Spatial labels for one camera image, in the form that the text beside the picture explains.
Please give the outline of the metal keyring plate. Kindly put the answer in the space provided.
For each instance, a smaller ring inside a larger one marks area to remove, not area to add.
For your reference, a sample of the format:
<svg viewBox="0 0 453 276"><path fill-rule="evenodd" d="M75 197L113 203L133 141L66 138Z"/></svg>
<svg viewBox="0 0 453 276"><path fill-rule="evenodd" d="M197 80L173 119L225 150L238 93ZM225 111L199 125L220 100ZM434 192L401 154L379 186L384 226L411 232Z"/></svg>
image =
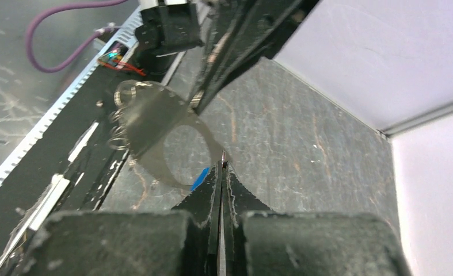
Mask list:
<svg viewBox="0 0 453 276"><path fill-rule="evenodd" d="M128 150L132 160L156 180L171 187L188 190L179 182L164 157L168 134L181 126L198 131L207 145L211 160L218 160L223 147L205 123L171 88L155 81L125 80L113 94L116 111L109 116L115 126L108 144L115 150Z"/></svg>

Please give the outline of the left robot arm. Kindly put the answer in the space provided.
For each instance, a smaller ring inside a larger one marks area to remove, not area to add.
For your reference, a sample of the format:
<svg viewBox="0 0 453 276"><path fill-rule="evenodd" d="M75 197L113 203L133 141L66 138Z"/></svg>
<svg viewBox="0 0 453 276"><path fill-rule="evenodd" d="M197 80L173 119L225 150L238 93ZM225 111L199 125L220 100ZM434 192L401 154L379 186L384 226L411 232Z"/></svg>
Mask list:
<svg viewBox="0 0 453 276"><path fill-rule="evenodd" d="M189 104L202 113L222 88L262 57L273 58L317 1L207 1L211 23L201 36L196 1L142 1L135 29L139 52L166 56L203 47L203 67Z"/></svg>

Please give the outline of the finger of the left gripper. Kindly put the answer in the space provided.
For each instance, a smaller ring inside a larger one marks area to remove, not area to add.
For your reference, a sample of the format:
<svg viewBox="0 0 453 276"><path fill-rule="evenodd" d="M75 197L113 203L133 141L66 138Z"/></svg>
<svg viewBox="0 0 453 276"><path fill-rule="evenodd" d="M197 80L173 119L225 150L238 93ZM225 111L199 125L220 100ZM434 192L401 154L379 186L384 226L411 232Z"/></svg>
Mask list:
<svg viewBox="0 0 453 276"><path fill-rule="evenodd" d="M318 1L208 1L211 25L189 106L201 114L258 60L274 57Z"/></svg>

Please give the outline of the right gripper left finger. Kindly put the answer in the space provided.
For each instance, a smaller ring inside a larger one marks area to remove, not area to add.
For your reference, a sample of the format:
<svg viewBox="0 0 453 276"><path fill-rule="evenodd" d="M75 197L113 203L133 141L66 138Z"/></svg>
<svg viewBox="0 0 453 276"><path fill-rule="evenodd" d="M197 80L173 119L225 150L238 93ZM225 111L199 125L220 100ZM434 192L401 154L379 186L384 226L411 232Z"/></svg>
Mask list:
<svg viewBox="0 0 453 276"><path fill-rule="evenodd" d="M34 235L21 275L217 275L221 166L171 210L61 211Z"/></svg>

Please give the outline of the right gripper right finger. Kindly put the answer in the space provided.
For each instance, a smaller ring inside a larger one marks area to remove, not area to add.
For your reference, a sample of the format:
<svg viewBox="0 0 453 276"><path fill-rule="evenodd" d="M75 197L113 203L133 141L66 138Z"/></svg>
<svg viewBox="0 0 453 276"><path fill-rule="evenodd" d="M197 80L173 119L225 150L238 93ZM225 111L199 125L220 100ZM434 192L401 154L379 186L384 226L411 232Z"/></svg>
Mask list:
<svg viewBox="0 0 453 276"><path fill-rule="evenodd" d="M227 275L410 275L400 242L370 213L275 212L222 168Z"/></svg>

